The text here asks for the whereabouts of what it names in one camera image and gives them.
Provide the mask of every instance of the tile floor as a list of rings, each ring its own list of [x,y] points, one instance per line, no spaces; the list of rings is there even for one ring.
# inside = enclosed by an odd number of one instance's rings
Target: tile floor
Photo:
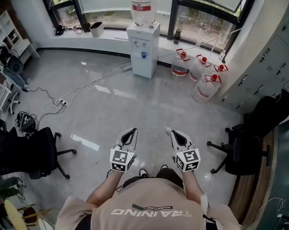
[[[41,50],[39,54],[42,58],[32,59],[25,69],[32,77],[28,89],[47,89],[56,99],[130,61],[76,51]],[[210,170],[221,163],[225,153],[207,147],[206,142],[226,142],[224,128],[241,122],[238,113],[211,103],[196,103],[191,97],[194,83],[187,76],[182,79],[171,76],[170,69],[162,66],[157,67],[151,80],[133,75],[129,70],[94,85],[93,92],[84,88],[66,112],[43,117],[40,129],[50,127],[53,133],[62,134],[57,149],[76,149],[78,154],[58,158],[70,180],[59,170],[39,180],[30,180],[27,174],[20,173],[27,183],[26,203],[36,203],[40,208],[61,208],[69,195],[86,199],[106,177],[116,136],[132,127],[139,130],[137,159],[121,183],[137,175],[141,167],[155,175],[161,165],[168,164],[180,173],[171,159],[171,141],[165,132],[165,127],[171,127],[188,134],[199,148],[202,161],[196,177],[210,204],[228,203],[236,176],[224,169],[211,175]],[[75,93],[70,93],[64,100],[70,103],[74,96]],[[20,101],[15,107],[16,114],[26,111],[39,117],[51,99],[45,92],[37,91],[21,93]],[[48,112],[56,110],[48,105],[43,113]],[[15,116],[7,119],[9,130],[14,126]],[[54,210],[51,221],[55,221],[57,214]]]

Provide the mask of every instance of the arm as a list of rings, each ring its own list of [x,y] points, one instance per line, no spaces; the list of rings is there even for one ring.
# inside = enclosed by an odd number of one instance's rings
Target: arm
[[[196,176],[192,171],[182,172],[187,199],[197,202],[201,205],[201,196],[204,194],[199,184],[197,183]]]
[[[111,171],[103,181],[88,197],[87,203],[97,207],[101,206],[108,199],[112,198],[120,182],[123,172]]]

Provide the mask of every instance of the blue cup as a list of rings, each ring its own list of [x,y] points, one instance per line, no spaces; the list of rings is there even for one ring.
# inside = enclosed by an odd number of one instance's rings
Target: blue cup
[[[147,52],[142,51],[142,52],[141,52],[142,59],[145,59],[147,54],[148,54]]]

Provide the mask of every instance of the beige t-shirt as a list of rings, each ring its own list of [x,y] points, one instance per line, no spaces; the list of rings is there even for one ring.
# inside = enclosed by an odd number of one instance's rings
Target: beige t-shirt
[[[98,208],[69,196],[59,213],[56,230],[74,230],[88,214],[91,230],[201,230],[201,206],[186,198],[174,183],[161,178],[145,178],[127,186]],[[207,215],[219,220],[224,230],[239,230],[228,206],[210,208]]]

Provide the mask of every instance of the black office chair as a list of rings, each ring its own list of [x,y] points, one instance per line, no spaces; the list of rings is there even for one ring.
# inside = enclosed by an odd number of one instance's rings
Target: black office chair
[[[265,137],[279,123],[289,116],[289,93],[282,89],[276,98],[265,96],[256,105],[245,124],[226,128],[229,134],[229,143],[221,146],[207,142],[208,146],[215,147],[225,153],[226,158],[217,169],[217,173],[224,165],[225,171],[234,175],[255,174],[261,165],[262,156],[266,158],[266,166],[271,164],[272,154],[270,146],[267,151],[261,149],[261,138]]]
[[[58,168],[66,179],[65,174],[57,161],[57,156],[72,152],[75,149],[57,152],[56,139],[60,133],[53,136],[50,128],[45,127],[36,131],[30,137],[18,137],[16,129],[10,132],[0,130],[0,175],[13,172],[29,173],[31,179],[39,179],[50,175],[52,170]]]

